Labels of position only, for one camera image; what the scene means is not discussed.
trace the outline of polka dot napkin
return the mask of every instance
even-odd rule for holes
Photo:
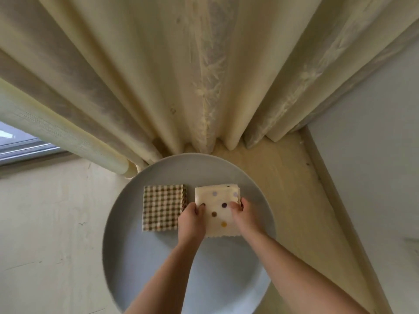
[[[206,237],[239,236],[233,222],[229,202],[240,203],[240,188],[236,184],[212,185],[195,188],[195,203],[205,203]]]
[[[144,186],[143,231],[178,228],[178,217],[186,207],[186,186]]]

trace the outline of white plate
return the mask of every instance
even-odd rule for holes
[[[125,311],[177,243],[177,232],[142,232],[145,185],[186,184],[194,188],[238,184],[240,194],[256,203],[271,237],[275,225],[259,187],[237,166],[206,154],[167,157],[134,177],[118,196],[103,237],[103,269],[117,306]],[[196,254],[186,290],[183,314],[251,314],[270,279],[242,237],[206,238]]]

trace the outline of window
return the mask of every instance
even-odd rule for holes
[[[0,166],[58,152],[64,150],[0,122]]]

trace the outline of forearm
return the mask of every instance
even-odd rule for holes
[[[367,314],[347,293],[274,239],[256,233],[247,240],[295,313]]]
[[[125,314],[181,313],[198,246],[194,243],[178,244]]]

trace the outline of curtain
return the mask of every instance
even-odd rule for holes
[[[276,142],[418,19],[419,0],[0,0],[0,121],[125,176]]]

